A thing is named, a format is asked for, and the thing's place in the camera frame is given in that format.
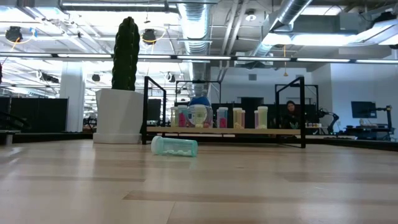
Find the cactus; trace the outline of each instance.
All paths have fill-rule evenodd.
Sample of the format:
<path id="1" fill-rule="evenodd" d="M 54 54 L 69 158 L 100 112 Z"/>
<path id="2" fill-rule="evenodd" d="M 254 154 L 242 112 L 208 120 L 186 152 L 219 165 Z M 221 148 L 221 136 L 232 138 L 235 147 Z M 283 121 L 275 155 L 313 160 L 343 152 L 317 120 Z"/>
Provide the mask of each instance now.
<path id="1" fill-rule="evenodd" d="M 123 19 L 114 45 L 112 89 L 136 90 L 139 39 L 138 26 L 134 19 Z"/>

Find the potted cactus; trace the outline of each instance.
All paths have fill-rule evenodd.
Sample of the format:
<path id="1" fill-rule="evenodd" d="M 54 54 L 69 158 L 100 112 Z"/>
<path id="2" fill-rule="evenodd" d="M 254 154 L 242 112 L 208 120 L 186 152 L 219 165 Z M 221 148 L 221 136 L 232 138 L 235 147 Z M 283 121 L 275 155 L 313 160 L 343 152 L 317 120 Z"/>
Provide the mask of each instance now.
<path id="1" fill-rule="evenodd" d="M 95 143 L 137 144 L 144 95 L 135 92 L 140 35 L 134 19 L 119 26 L 114 46 L 112 89 L 96 92 L 98 119 Z"/>
<path id="2" fill-rule="evenodd" d="M 138 26 L 127 17 L 119 26 L 114 46 L 112 89 L 136 90 L 136 72 L 139 53 Z"/>

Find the pillar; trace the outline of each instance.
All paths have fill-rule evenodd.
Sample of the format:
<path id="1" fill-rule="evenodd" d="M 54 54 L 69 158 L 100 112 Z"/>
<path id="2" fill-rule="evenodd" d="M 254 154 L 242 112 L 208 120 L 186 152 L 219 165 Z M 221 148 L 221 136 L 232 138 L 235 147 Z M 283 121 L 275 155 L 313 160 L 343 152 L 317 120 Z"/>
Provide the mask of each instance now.
<path id="1" fill-rule="evenodd" d="M 68 99 L 67 131 L 83 130 L 85 81 L 83 62 L 63 62 L 60 98 Z"/>

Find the toy bottle lying on floor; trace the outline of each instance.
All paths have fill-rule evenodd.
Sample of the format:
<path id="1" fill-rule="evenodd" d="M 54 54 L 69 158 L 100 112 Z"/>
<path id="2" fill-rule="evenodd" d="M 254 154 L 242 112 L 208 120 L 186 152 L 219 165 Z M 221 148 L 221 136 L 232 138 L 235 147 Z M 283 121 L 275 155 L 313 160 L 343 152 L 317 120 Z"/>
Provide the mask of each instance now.
<path id="1" fill-rule="evenodd" d="M 198 143 L 193 140 L 155 136 L 150 144 L 150 149 L 153 154 L 157 155 L 196 157 L 198 154 Z"/>

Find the white planter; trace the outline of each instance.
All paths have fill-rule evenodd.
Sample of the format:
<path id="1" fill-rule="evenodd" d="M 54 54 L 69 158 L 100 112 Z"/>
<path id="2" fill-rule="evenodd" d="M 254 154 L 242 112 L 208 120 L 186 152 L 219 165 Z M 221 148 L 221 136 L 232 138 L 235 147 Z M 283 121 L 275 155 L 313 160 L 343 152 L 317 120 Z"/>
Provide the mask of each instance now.
<path id="1" fill-rule="evenodd" d="M 98 117 L 94 143 L 139 143 L 144 95 L 134 91 L 102 89 L 96 92 L 96 99 Z"/>

